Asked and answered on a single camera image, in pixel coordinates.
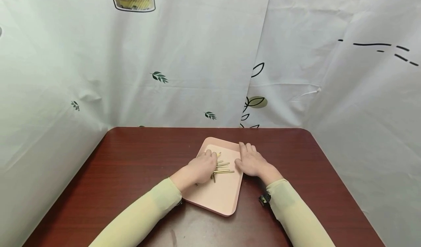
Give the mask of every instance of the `pink tray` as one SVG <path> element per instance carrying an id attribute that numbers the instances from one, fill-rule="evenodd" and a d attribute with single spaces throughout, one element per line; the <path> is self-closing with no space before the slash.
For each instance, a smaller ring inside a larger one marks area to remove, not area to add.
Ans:
<path id="1" fill-rule="evenodd" d="M 183 193 L 183 198 L 197 206 L 228 217 L 235 212 L 243 178 L 243 172 L 237 169 L 234 163 L 235 159 L 240 158 L 239 145 L 208 137 L 203 142 L 198 155 L 208 149 L 216 153 L 221 152 L 218 161 L 230 162 L 228 169 L 234 170 L 234 173 L 216 174 L 216 183 L 209 180 L 204 184 L 193 186 Z"/>

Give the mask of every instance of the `hand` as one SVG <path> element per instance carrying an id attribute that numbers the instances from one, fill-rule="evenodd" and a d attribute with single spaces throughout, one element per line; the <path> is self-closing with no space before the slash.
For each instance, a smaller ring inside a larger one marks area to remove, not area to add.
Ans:
<path id="1" fill-rule="evenodd" d="M 187 167 L 189 167 L 191 175 L 196 176 L 195 183 L 205 183 L 210 180 L 216 169 L 217 161 L 218 156 L 209 149 L 197 156 L 197 158 L 192 159 Z"/>
<path id="2" fill-rule="evenodd" d="M 259 176 L 264 166 L 268 164 L 263 156 L 257 152 L 256 147 L 250 143 L 244 145 L 243 142 L 239 142 L 239 153 L 241 159 L 236 159 L 235 164 L 249 176 Z"/>
<path id="3" fill-rule="evenodd" d="M 212 173 L 216 169 L 218 156 L 209 149 L 192 159 L 187 166 L 175 172 L 170 179 L 180 192 L 195 183 L 205 183 L 211 179 Z"/>
<path id="4" fill-rule="evenodd" d="M 283 178 L 279 171 L 257 152 L 254 145 L 239 142 L 239 152 L 241 159 L 236 159 L 235 165 L 245 174 L 261 178 L 266 186 Z"/>

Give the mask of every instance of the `sleeve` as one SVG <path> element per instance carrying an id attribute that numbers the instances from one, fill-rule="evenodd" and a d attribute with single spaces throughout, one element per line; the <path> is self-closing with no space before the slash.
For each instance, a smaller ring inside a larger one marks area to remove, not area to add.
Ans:
<path id="1" fill-rule="evenodd" d="M 287 180 L 275 181 L 266 190 L 272 197 L 272 211 L 294 247 L 335 246 L 314 213 Z"/>
<path id="2" fill-rule="evenodd" d="M 181 199 L 169 178 L 161 181 L 120 213 L 89 247 L 136 247 Z"/>

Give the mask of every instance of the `table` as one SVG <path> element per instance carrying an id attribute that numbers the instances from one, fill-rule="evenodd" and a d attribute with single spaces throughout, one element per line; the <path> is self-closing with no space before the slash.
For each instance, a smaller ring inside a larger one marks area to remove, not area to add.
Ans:
<path id="1" fill-rule="evenodd" d="M 24 246 L 88 246 L 127 206 L 194 158 L 210 136 L 254 144 L 291 182 L 337 247 L 384 246 L 308 131 L 242 128 L 113 128 Z M 244 175 L 231 217 L 183 203 L 139 246 L 292 246 L 258 202 L 263 190 L 258 178 Z"/>

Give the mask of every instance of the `black clip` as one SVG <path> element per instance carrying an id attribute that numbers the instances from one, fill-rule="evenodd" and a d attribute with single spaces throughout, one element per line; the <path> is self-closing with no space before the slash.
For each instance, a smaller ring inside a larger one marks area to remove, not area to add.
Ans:
<path id="1" fill-rule="evenodd" d="M 271 199 L 271 195 L 269 193 L 265 193 L 259 197 L 259 202 L 262 204 L 262 207 L 269 206 L 269 201 Z"/>

